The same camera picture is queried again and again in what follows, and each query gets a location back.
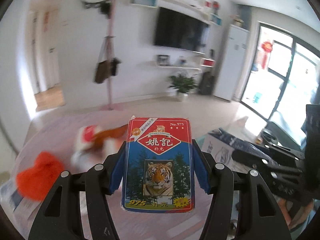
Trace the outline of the tiger playing card box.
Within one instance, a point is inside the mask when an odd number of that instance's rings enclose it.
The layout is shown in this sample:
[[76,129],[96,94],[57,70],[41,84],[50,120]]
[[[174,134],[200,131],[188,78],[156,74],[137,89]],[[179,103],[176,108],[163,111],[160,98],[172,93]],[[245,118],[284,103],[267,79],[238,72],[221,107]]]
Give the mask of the tiger playing card box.
[[132,212],[186,213],[194,209],[189,119],[135,116],[130,119],[121,204]]

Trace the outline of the orange snack bag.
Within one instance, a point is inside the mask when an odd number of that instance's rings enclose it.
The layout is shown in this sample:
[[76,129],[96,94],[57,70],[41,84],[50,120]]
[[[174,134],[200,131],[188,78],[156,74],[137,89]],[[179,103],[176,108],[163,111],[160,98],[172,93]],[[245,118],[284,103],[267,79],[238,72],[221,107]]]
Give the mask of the orange snack bag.
[[127,127],[128,127],[128,124],[96,133],[93,136],[93,144],[91,149],[93,150],[102,149],[104,146],[104,141],[110,138],[121,139],[122,141],[124,141],[125,135],[127,133]]

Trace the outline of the pink white tissue pack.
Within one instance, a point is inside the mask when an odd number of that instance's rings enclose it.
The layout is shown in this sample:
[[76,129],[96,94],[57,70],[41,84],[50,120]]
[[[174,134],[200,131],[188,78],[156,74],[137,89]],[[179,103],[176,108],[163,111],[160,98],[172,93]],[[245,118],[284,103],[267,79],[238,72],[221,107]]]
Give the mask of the pink white tissue pack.
[[23,197],[12,179],[9,179],[1,186],[1,204],[9,207],[15,216],[22,216],[28,219],[38,206],[38,202]]

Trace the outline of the red fluffy cloth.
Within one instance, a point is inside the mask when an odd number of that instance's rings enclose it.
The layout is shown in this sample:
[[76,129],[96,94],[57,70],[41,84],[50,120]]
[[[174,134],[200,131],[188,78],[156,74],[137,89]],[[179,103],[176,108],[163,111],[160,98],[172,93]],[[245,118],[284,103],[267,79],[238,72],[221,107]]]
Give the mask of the red fluffy cloth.
[[41,152],[32,167],[16,176],[19,194],[34,201],[43,201],[62,171],[63,163],[49,152]]

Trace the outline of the grey fruit bowl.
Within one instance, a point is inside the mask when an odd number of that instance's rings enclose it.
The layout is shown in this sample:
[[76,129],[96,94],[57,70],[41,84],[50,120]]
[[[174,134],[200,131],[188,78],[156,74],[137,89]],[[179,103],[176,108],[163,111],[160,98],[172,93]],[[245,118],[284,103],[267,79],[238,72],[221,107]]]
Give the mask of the grey fruit bowl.
[[261,140],[261,144],[263,145],[277,145],[278,139],[277,137],[268,129],[264,128],[258,137]]

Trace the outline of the red white paper cup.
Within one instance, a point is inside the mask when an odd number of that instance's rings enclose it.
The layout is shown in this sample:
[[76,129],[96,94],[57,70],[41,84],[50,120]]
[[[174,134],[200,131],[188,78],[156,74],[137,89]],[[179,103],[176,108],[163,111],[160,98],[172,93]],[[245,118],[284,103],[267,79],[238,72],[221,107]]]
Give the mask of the red white paper cup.
[[71,162],[73,165],[78,163],[79,158],[87,153],[93,146],[95,135],[102,131],[102,128],[98,125],[90,125],[81,127],[75,137],[73,155]]

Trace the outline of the pink floral tablecloth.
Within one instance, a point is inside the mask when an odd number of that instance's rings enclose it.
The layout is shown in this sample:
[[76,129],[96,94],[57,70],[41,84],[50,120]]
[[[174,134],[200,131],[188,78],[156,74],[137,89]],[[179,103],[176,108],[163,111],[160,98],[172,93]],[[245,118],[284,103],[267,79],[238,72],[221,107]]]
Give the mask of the pink floral tablecloth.
[[16,176],[19,193],[41,203],[29,239],[84,239],[80,193],[86,195],[93,239],[118,239],[106,197],[122,190],[121,205],[131,212],[190,212],[194,181],[213,195],[202,239],[225,239],[233,200],[233,174],[222,164],[205,168],[186,118],[133,117],[107,132],[126,134],[119,151],[86,172],[71,173],[52,152],[42,151]]

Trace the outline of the sliding glass balcony door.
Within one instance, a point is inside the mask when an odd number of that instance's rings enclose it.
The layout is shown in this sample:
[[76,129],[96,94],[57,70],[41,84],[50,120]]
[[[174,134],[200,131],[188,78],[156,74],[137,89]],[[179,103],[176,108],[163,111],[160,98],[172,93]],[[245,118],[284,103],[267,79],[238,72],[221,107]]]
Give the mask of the sliding glass balcony door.
[[[273,50],[262,69],[266,41]],[[319,49],[285,30],[259,24],[241,102],[287,133],[303,133],[306,106],[319,103]]]

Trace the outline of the dark acoustic guitar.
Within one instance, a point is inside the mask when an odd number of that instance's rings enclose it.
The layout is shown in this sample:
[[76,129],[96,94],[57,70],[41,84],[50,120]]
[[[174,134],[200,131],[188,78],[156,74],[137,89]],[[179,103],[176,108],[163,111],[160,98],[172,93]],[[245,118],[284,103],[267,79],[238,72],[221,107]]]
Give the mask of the dark acoustic guitar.
[[[210,49],[209,51],[209,57],[207,59],[213,59],[215,60],[215,50]],[[204,69],[201,81],[199,83],[199,94],[201,95],[211,95],[213,91],[213,81],[214,81],[214,75],[213,75],[213,68],[208,67],[202,67]]]

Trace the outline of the pink coat rack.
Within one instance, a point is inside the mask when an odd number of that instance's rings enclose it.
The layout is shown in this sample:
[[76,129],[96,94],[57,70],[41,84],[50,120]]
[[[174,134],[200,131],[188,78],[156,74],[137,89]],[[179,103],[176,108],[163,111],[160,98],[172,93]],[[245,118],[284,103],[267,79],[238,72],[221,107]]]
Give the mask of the pink coat rack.
[[106,37],[106,63],[107,63],[107,79],[106,79],[106,88],[108,102],[107,104],[101,107],[102,111],[111,111],[114,109],[113,99],[112,99],[112,75],[111,75],[111,60],[113,58],[113,26],[114,19],[116,14],[116,2],[117,0],[111,0],[111,9],[110,9],[110,19],[108,22],[107,37]]

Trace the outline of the red chinese knot decoration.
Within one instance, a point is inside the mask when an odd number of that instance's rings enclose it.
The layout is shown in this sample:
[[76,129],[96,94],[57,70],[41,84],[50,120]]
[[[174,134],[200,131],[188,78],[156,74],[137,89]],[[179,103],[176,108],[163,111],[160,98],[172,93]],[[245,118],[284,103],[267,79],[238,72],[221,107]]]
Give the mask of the red chinese knot decoration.
[[262,69],[265,69],[266,63],[267,63],[267,59],[268,59],[268,55],[273,50],[273,44],[271,42],[269,42],[269,41],[266,41],[261,45],[261,48],[264,51],[264,57],[263,57],[263,61],[262,61],[261,67],[262,67]]

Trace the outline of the potted green plant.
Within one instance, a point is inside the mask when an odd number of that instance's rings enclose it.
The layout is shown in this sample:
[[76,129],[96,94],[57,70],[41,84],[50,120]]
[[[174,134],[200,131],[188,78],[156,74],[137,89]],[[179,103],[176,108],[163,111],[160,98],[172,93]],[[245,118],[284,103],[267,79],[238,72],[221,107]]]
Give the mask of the potted green plant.
[[176,98],[179,102],[184,102],[189,93],[197,88],[196,80],[182,73],[169,76],[169,81],[169,88],[176,90]]

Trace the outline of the red white box shelf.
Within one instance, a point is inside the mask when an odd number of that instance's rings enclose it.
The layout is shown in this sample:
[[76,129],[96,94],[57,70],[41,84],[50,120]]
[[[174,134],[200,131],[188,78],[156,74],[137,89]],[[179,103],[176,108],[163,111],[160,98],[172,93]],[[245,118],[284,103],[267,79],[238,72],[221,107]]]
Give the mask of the red white box shelf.
[[215,66],[215,60],[202,58],[201,61],[200,61],[200,66],[201,67],[213,68]]

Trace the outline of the white standing air conditioner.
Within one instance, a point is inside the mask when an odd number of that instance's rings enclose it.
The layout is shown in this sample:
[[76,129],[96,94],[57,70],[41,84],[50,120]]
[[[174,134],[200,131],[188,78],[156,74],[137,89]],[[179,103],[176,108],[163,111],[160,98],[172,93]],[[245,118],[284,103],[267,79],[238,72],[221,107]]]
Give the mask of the white standing air conditioner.
[[231,24],[219,68],[213,95],[226,101],[232,101],[238,84],[247,49],[249,31]]

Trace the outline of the brown tote bag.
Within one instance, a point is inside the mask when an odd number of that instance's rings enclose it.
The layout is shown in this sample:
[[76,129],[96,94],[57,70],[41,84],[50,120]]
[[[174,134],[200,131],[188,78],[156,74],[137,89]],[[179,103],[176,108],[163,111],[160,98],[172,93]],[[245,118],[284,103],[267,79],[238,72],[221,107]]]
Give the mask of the brown tote bag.
[[103,44],[101,45],[100,53],[98,56],[98,63],[95,69],[94,82],[97,84],[103,83],[107,79],[107,43],[108,36],[104,38]]

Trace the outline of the small black bag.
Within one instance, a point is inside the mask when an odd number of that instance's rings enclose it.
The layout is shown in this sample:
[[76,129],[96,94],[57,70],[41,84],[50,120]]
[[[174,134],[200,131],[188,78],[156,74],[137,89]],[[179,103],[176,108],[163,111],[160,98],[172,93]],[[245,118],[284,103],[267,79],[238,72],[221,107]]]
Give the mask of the small black bag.
[[118,74],[118,65],[121,64],[122,61],[117,57],[114,57],[111,61],[111,76],[116,76]]

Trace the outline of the framed butterfly picture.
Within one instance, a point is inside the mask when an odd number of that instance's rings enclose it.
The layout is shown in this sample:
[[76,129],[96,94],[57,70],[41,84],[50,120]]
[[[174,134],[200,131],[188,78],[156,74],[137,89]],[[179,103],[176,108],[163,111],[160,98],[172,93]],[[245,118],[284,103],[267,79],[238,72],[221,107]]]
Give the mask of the framed butterfly picture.
[[159,66],[169,66],[170,65],[170,56],[169,55],[157,55],[156,62]]

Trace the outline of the white interior door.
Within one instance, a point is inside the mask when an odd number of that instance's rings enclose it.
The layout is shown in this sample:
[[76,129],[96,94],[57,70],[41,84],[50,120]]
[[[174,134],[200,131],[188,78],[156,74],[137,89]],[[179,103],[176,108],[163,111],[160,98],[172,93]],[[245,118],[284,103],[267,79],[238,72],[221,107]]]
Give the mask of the white interior door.
[[52,88],[60,82],[59,78],[59,64],[56,51],[57,33],[59,30],[58,18],[59,10],[52,10],[48,14],[48,24],[46,31],[46,44],[48,48],[47,54],[47,69],[48,69],[48,87]]

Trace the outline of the white curved upper shelf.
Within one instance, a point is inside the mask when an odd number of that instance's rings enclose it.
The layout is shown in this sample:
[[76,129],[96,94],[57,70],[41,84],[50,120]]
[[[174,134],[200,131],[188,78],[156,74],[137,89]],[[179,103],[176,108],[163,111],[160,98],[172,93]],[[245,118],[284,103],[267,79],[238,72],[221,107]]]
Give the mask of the white curved upper shelf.
[[205,22],[208,22],[208,23],[210,22],[210,12],[199,1],[195,1],[195,0],[163,0],[163,1],[189,9],[197,13],[198,15],[200,15]]

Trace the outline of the blue white box shelf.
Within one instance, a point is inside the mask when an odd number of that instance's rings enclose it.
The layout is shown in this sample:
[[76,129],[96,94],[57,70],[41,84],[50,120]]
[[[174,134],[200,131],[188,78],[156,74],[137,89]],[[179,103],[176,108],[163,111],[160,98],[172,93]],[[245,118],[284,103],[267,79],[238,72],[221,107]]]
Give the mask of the blue white box shelf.
[[148,8],[156,8],[158,0],[130,0],[130,4]]

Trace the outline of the white lower wall shelf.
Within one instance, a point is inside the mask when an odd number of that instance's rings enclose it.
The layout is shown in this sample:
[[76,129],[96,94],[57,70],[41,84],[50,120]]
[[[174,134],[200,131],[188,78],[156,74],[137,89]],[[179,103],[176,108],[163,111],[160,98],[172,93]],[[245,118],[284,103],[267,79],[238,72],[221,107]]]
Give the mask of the white lower wall shelf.
[[172,69],[194,70],[194,71],[202,72],[201,68],[176,66],[176,65],[160,65],[156,61],[154,61],[153,63],[158,68],[168,68],[168,69],[172,68]]

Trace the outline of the wall mounted black television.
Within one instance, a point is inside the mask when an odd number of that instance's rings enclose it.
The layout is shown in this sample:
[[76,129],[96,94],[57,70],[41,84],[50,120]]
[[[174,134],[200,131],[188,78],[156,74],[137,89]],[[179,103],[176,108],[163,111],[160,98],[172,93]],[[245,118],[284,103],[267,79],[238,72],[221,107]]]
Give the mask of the wall mounted black television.
[[153,44],[203,54],[210,25],[183,13],[161,7]]

